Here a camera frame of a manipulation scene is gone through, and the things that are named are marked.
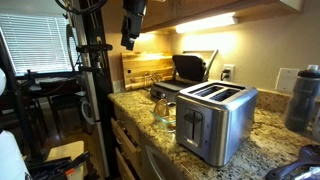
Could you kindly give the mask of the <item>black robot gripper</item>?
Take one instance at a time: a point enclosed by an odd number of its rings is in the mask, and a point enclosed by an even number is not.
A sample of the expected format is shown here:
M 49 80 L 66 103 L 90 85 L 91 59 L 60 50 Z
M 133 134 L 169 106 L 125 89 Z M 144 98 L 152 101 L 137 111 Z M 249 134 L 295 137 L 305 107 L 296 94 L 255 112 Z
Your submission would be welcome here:
M 147 0 L 123 0 L 122 7 L 126 10 L 126 15 L 122 22 L 121 45 L 127 50 L 133 50 L 134 42 L 140 35 L 146 5 Z

